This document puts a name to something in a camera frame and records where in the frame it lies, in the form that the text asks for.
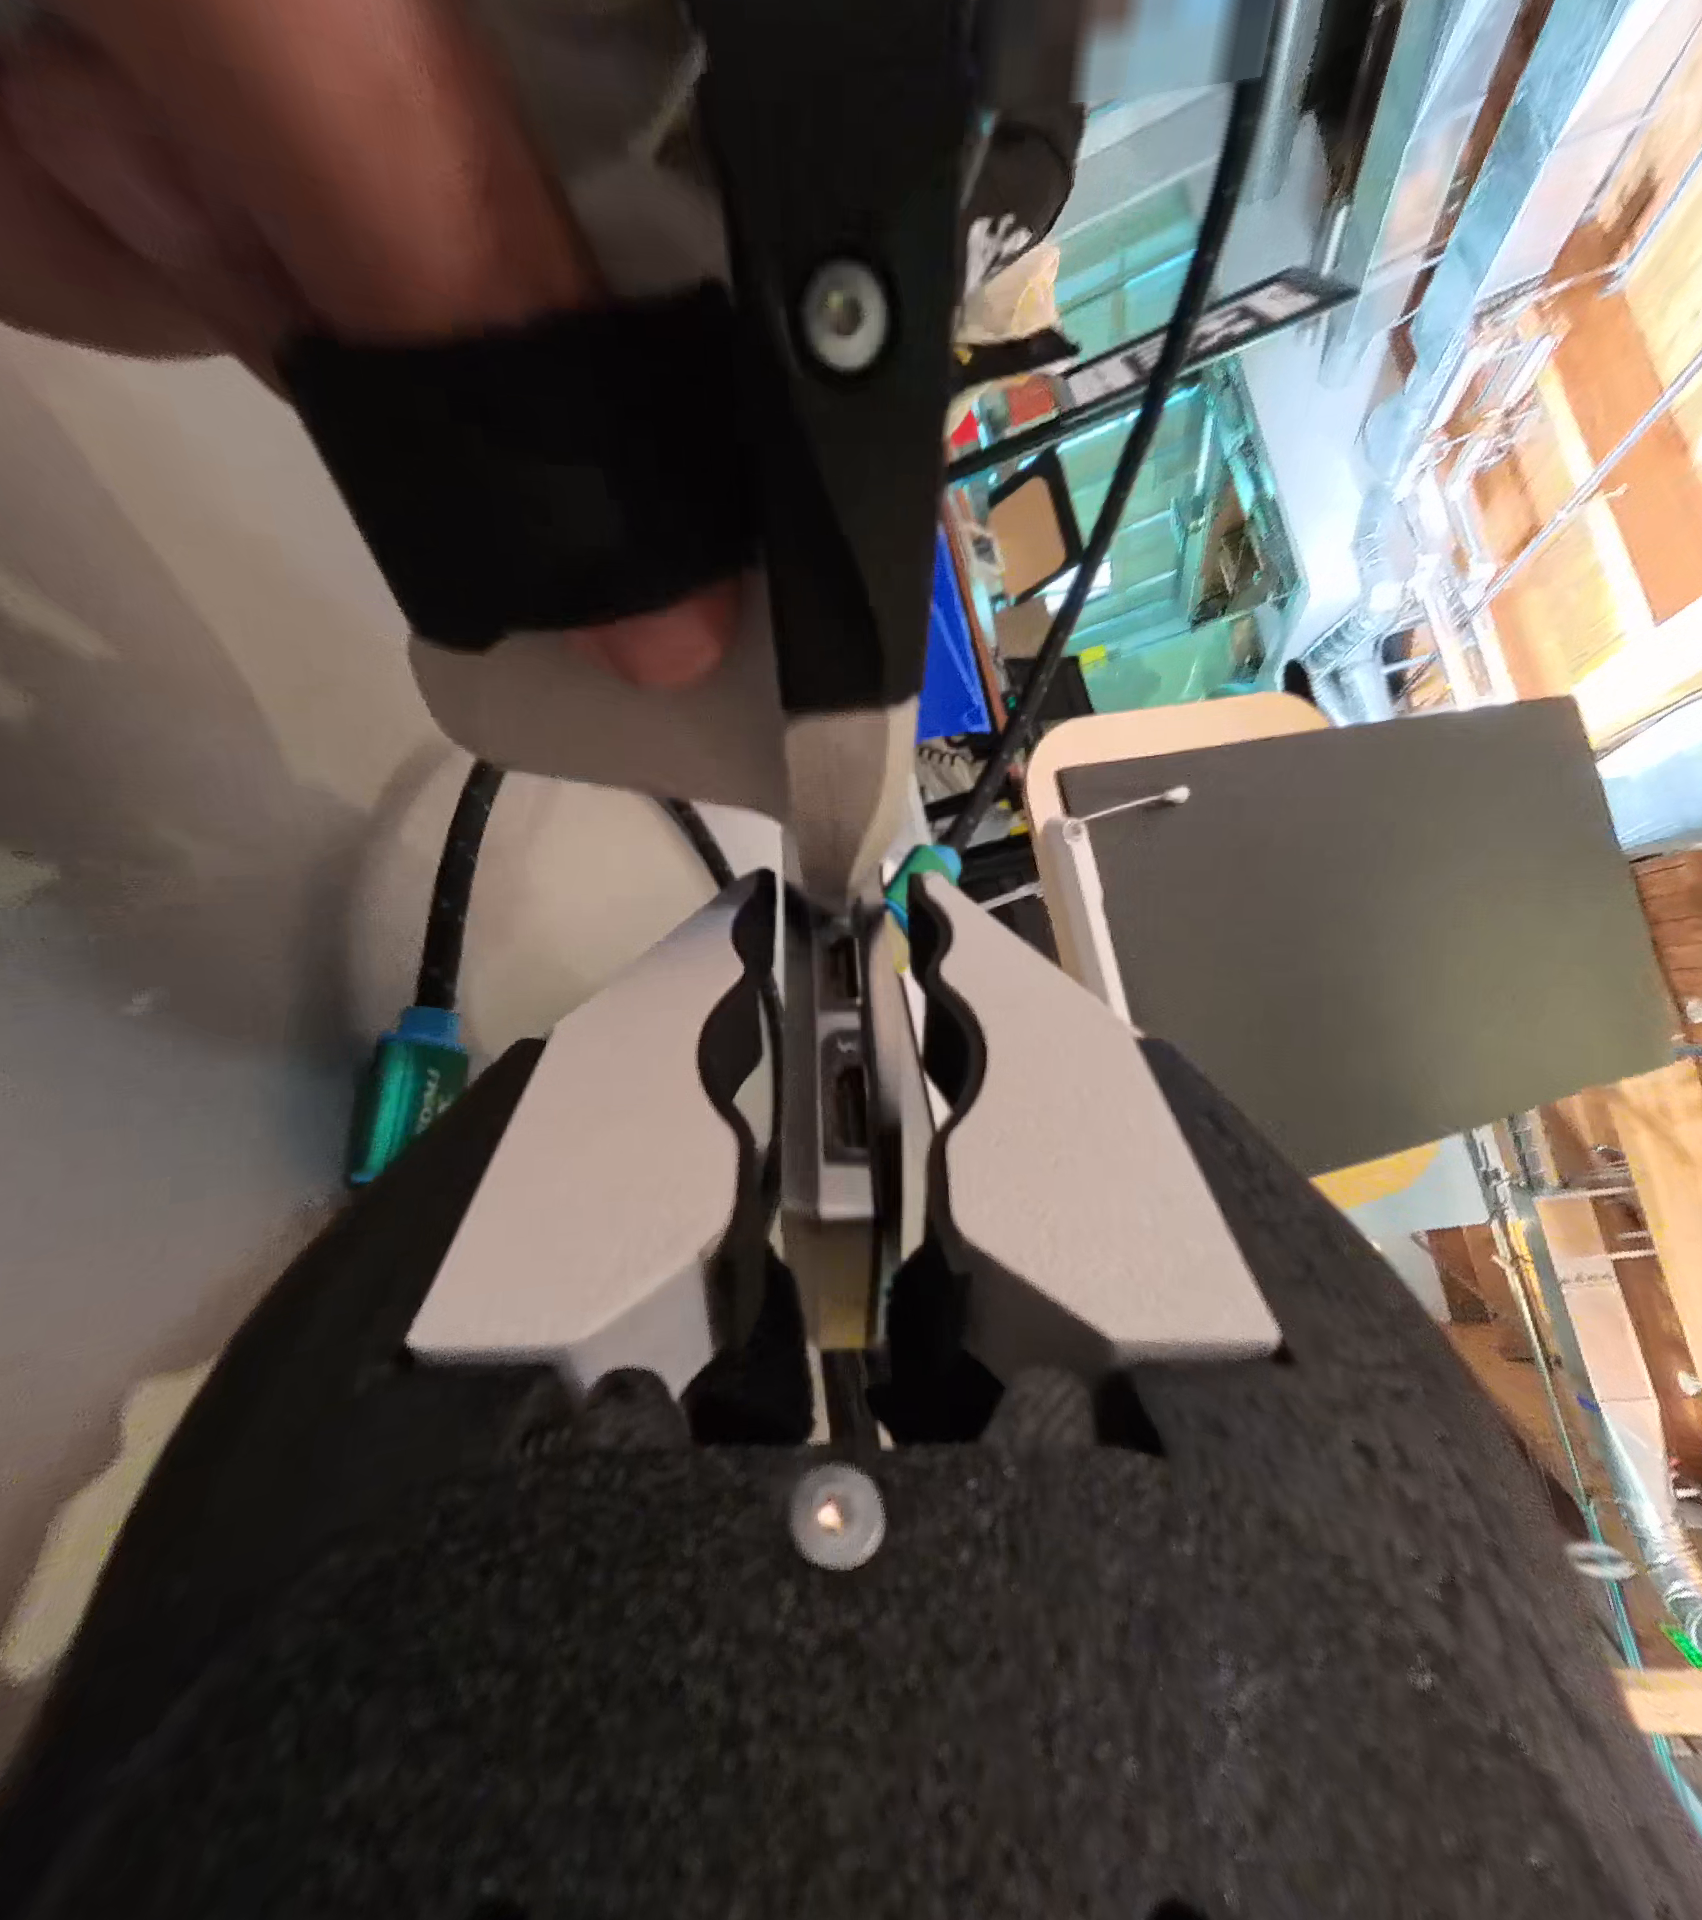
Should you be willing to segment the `grey desk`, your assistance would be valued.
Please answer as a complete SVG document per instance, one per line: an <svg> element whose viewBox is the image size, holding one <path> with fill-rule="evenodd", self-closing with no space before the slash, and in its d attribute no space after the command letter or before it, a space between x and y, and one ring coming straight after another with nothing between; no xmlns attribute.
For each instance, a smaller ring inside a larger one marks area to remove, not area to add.
<svg viewBox="0 0 1702 1920"><path fill-rule="evenodd" d="M459 761L261 383L0 325L0 1640L136 1391L333 1209Z"/></svg>

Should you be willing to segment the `black HDMI switch box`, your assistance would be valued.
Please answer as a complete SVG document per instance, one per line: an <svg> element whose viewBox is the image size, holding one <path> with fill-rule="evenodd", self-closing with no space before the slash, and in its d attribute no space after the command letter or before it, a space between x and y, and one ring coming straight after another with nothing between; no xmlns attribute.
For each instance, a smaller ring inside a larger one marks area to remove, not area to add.
<svg viewBox="0 0 1702 1920"><path fill-rule="evenodd" d="M900 1270L926 1233L932 1105L908 948L876 900L781 900L779 1231L824 1349L880 1351Z"/></svg>

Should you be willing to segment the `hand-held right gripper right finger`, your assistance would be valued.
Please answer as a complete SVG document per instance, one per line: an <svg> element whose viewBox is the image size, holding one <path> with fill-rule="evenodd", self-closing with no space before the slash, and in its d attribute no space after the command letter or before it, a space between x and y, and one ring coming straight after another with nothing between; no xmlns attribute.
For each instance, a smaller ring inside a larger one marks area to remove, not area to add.
<svg viewBox="0 0 1702 1920"><path fill-rule="evenodd" d="M1015 1381L1269 1362L1282 1330L1146 1045L950 879L905 885L934 1091L916 1247L872 1389L895 1443L968 1443Z"/></svg>

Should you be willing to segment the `person's left hand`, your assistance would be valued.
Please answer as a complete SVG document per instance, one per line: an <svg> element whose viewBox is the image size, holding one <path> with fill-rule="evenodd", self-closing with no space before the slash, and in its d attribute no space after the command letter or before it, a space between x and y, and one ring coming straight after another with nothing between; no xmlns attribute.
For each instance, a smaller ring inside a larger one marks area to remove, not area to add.
<svg viewBox="0 0 1702 1920"><path fill-rule="evenodd" d="M462 4L49 4L0 36L0 324L131 357L608 298Z"/></svg>

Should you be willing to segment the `small blue plastic bin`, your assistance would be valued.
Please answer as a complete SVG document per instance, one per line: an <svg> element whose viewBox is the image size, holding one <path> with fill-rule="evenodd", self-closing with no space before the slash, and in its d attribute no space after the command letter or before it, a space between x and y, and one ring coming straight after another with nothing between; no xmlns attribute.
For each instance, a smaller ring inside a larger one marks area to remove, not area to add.
<svg viewBox="0 0 1702 1920"><path fill-rule="evenodd" d="M946 534L934 540L934 579L916 742L988 735L998 730L978 666L968 597Z"/></svg>

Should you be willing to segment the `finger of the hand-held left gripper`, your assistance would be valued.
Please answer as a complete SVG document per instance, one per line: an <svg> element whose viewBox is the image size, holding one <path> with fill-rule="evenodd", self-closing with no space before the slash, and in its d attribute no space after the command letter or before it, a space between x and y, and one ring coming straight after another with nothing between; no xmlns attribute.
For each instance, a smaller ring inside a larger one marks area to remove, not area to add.
<svg viewBox="0 0 1702 1920"><path fill-rule="evenodd" d="M788 876L810 903L873 897L911 817L918 702L789 715Z"/></svg>

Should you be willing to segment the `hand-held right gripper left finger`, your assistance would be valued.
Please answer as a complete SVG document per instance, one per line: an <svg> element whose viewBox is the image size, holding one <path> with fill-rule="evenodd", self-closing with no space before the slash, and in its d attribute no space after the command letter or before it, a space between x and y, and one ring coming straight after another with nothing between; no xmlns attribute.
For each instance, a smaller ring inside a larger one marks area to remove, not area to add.
<svg viewBox="0 0 1702 1920"><path fill-rule="evenodd" d="M813 1377L739 1095L778 879L722 887L551 1029L405 1330L424 1366L656 1376L696 1438L799 1445Z"/></svg>

